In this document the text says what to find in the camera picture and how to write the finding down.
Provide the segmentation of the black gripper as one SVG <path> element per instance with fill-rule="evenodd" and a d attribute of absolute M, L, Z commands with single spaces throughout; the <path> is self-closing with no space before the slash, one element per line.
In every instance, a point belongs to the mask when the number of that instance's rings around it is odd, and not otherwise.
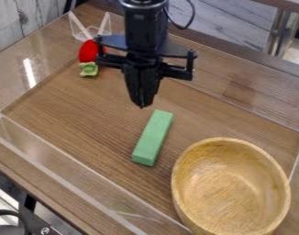
<path fill-rule="evenodd" d="M 192 80 L 197 52 L 169 41 L 166 6 L 122 6 L 122 10 L 125 33 L 94 36 L 95 63 L 123 71 L 129 99 L 146 107 L 162 77 Z M 137 69 L 144 69 L 141 84 Z"/>

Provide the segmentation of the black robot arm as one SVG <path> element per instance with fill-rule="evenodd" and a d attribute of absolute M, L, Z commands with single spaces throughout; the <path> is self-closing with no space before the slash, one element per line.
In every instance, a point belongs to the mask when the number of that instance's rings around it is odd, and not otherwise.
<path fill-rule="evenodd" d="M 197 52 L 169 41 L 169 0 L 118 0 L 125 33 L 95 35 L 95 64 L 119 69 L 132 103 L 153 103 L 164 77 L 192 80 Z"/>

